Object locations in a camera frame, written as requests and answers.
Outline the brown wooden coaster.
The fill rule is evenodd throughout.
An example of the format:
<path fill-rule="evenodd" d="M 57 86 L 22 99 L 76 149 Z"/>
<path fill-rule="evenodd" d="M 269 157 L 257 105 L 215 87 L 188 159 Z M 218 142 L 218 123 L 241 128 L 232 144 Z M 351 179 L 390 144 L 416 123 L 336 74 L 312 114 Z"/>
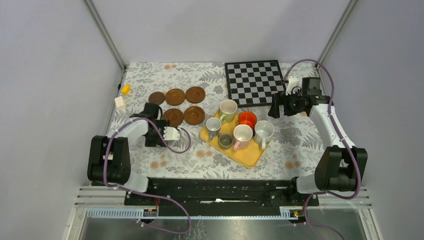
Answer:
<path fill-rule="evenodd" d="M 179 88 L 170 89 L 165 94 L 165 101 L 171 106 L 179 106 L 185 99 L 185 92 Z"/>
<path fill-rule="evenodd" d="M 205 119 L 205 112 L 199 106 L 190 106 L 183 113 L 184 121 L 192 126 L 201 124 Z"/>
<path fill-rule="evenodd" d="M 163 113 L 162 119 L 169 121 L 170 127 L 177 127 L 183 122 L 184 114 L 177 108 L 170 108 Z"/>
<path fill-rule="evenodd" d="M 189 103 L 201 103 L 206 97 L 205 90 L 200 86 L 193 86 L 186 90 L 185 98 Z"/>

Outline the small dark brown coaster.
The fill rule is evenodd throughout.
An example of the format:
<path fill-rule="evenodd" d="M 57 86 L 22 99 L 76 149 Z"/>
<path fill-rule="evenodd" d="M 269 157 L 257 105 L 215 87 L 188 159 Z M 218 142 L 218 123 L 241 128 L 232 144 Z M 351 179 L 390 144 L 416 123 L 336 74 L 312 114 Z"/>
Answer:
<path fill-rule="evenodd" d="M 163 92 L 155 91 L 148 97 L 148 103 L 161 105 L 165 101 L 165 94 Z"/>

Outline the blue grey mug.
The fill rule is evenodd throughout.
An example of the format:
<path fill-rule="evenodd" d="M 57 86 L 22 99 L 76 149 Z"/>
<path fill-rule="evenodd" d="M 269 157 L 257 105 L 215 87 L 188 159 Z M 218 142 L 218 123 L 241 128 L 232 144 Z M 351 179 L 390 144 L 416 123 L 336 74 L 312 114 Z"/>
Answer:
<path fill-rule="evenodd" d="M 205 126 L 208 132 L 208 140 L 212 141 L 214 137 L 219 135 L 222 122 L 219 118 L 211 117 L 206 121 Z"/>

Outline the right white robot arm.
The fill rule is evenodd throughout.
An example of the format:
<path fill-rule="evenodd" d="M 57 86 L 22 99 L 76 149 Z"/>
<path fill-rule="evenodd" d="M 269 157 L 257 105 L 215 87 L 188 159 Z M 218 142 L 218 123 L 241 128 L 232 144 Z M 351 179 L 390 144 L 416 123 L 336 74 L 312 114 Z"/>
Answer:
<path fill-rule="evenodd" d="M 299 206 L 307 199 L 307 194 L 356 193 L 361 186 L 368 153 L 356 147 L 340 126 L 331 97 L 322 93 L 320 79 L 304 77 L 299 80 L 290 75 L 283 82 L 284 91 L 273 94 L 268 115 L 279 118 L 280 107 L 287 117 L 305 112 L 317 128 L 325 148 L 313 174 L 292 179 L 295 187 L 287 191 L 287 201 Z"/>

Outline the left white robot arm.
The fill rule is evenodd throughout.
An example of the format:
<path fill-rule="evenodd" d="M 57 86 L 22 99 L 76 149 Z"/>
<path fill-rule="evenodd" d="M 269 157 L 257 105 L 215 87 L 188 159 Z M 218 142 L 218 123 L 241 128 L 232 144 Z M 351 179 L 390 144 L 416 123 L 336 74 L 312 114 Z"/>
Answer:
<path fill-rule="evenodd" d="M 162 119 L 162 108 L 146 103 L 143 111 L 130 116 L 129 122 L 111 137 L 96 135 L 91 139 L 87 166 L 87 178 L 97 184 L 123 187 L 136 191 L 136 199 L 144 206 L 152 204 L 155 192 L 148 187 L 149 179 L 131 170 L 130 145 L 144 140 L 145 147 L 165 147 L 166 128 L 169 120 Z"/>

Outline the small grey cup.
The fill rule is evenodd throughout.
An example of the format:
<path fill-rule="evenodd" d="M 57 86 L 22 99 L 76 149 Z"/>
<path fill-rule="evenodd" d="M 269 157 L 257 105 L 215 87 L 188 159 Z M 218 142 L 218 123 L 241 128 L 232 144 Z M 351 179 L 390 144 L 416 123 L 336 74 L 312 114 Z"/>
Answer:
<path fill-rule="evenodd" d="M 218 134 L 218 146 L 223 150 L 228 150 L 232 147 L 233 137 L 228 133 Z"/>

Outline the black white chessboard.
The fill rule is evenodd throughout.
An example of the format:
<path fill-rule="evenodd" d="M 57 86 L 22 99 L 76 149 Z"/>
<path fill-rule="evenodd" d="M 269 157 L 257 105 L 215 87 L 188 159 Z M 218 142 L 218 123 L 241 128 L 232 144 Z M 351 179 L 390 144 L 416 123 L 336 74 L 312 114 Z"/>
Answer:
<path fill-rule="evenodd" d="M 278 60 L 227 62 L 224 72 L 228 98 L 239 107 L 270 106 L 286 90 Z"/>

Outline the white mug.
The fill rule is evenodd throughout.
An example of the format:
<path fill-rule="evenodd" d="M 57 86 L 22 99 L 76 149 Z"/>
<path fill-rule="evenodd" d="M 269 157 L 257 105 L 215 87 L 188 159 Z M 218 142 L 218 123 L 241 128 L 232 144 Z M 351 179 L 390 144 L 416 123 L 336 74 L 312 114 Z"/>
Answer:
<path fill-rule="evenodd" d="M 267 144 L 271 141 L 275 133 L 274 125 L 266 120 L 260 120 L 254 127 L 253 140 L 259 145 L 260 149 L 264 150 Z"/>

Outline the orange enamel mug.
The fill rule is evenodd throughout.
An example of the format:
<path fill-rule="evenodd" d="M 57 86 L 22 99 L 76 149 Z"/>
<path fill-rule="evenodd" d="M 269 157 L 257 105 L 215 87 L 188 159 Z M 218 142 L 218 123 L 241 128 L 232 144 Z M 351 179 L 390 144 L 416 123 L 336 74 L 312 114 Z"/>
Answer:
<path fill-rule="evenodd" d="M 257 123 L 257 116 L 251 111 L 243 111 L 238 115 L 238 124 L 247 125 L 254 130 Z"/>

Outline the cream white block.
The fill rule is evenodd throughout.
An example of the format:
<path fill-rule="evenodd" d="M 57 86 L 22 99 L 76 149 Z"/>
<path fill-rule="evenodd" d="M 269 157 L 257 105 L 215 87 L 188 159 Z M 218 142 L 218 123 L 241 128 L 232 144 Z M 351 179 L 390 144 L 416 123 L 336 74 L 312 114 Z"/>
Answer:
<path fill-rule="evenodd" d="M 115 107 L 117 109 L 119 108 L 125 108 L 126 107 L 126 102 L 124 100 L 124 98 L 122 96 L 118 96 L 114 99 L 114 103 L 115 103 Z"/>

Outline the pink mug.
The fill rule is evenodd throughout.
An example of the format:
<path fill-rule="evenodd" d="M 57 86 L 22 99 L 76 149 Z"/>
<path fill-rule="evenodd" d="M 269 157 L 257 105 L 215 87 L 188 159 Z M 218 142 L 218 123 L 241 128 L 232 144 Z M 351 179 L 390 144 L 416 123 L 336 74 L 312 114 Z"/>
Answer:
<path fill-rule="evenodd" d="M 239 124 L 233 130 L 233 150 L 241 150 L 248 147 L 253 137 L 253 130 L 249 125 Z"/>

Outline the green mug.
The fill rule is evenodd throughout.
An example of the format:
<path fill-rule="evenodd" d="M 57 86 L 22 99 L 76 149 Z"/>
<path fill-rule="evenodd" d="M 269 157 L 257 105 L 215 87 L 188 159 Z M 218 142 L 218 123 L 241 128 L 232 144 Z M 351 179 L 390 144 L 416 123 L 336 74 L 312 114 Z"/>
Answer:
<path fill-rule="evenodd" d="M 238 104 L 232 99 L 223 100 L 219 106 L 219 120 L 229 123 L 234 120 L 238 110 Z"/>

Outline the yellow block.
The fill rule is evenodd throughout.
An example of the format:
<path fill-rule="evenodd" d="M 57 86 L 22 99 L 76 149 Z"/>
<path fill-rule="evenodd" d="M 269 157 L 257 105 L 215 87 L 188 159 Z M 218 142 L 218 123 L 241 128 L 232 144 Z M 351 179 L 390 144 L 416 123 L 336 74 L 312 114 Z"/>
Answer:
<path fill-rule="evenodd" d="M 122 93 L 123 95 L 128 95 L 128 94 L 129 94 L 129 92 L 130 92 L 130 90 L 131 90 L 131 86 L 130 86 L 130 85 L 124 85 L 124 86 L 122 87 L 121 93 Z"/>

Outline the floral tablecloth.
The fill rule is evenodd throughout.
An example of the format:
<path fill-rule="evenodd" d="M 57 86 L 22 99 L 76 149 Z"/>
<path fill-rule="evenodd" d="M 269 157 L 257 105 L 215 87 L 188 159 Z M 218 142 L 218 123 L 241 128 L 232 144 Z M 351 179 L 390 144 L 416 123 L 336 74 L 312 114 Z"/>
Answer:
<path fill-rule="evenodd" d="M 109 134 L 127 123 L 130 115 L 140 113 L 154 92 L 203 88 L 205 99 L 199 107 L 207 119 L 228 98 L 223 63 L 132 62 L 123 83 L 130 86 L 130 91 L 123 97 L 125 107 L 114 111 Z M 310 118 L 299 113 L 270 118 L 269 121 L 275 133 L 252 168 L 239 164 L 204 142 L 200 138 L 202 125 L 186 122 L 181 125 L 184 128 L 181 139 L 171 142 L 170 148 L 145 147 L 143 138 L 131 144 L 131 168 L 141 175 L 159 178 L 284 180 L 312 174 L 325 148 Z"/>

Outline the yellow plastic tray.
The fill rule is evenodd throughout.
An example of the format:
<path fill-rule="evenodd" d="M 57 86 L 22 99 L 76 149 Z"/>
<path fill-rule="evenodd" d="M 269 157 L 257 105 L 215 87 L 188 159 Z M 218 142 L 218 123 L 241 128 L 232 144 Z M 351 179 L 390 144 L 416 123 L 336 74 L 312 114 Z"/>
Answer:
<path fill-rule="evenodd" d="M 239 125 L 238 116 L 239 116 L 239 113 L 237 112 L 233 121 L 221 123 L 221 129 L 220 129 L 219 133 L 230 134 L 233 137 L 234 128 Z M 214 116 L 212 118 L 219 118 L 219 110 L 214 114 Z M 219 147 L 219 144 L 218 144 L 219 135 L 215 136 L 213 138 L 213 140 L 209 140 L 206 124 L 202 128 L 202 130 L 200 131 L 199 136 L 207 144 L 211 145 L 212 147 L 214 147 L 218 151 L 222 152 L 224 155 L 228 156 L 232 160 L 238 162 L 239 164 L 243 165 L 244 167 L 252 168 L 257 164 L 259 159 L 262 157 L 262 155 L 265 152 L 265 149 L 268 147 L 269 143 L 272 141 L 272 138 L 274 136 L 274 135 L 272 136 L 270 142 L 267 144 L 265 149 L 260 149 L 259 145 L 257 143 L 255 143 L 255 141 L 254 141 L 255 131 L 254 130 L 252 130 L 252 131 L 253 131 L 253 136 L 252 136 L 252 139 L 251 139 L 248 147 L 244 148 L 244 149 L 239 149 L 239 150 L 236 150 L 236 151 L 233 150 L 234 142 L 232 143 L 231 148 L 221 149 Z"/>

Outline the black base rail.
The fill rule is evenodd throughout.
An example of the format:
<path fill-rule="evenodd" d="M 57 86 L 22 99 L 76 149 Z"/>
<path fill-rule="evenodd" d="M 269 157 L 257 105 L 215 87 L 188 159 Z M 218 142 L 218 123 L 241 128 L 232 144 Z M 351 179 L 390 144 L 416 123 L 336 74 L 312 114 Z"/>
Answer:
<path fill-rule="evenodd" d="M 282 207 L 302 210 L 308 195 L 294 180 L 149 178 L 148 196 L 127 193 L 126 206 L 151 206 L 160 217 L 183 217 L 167 199 L 180 203 L 192 217 L 276 217 Z"/>

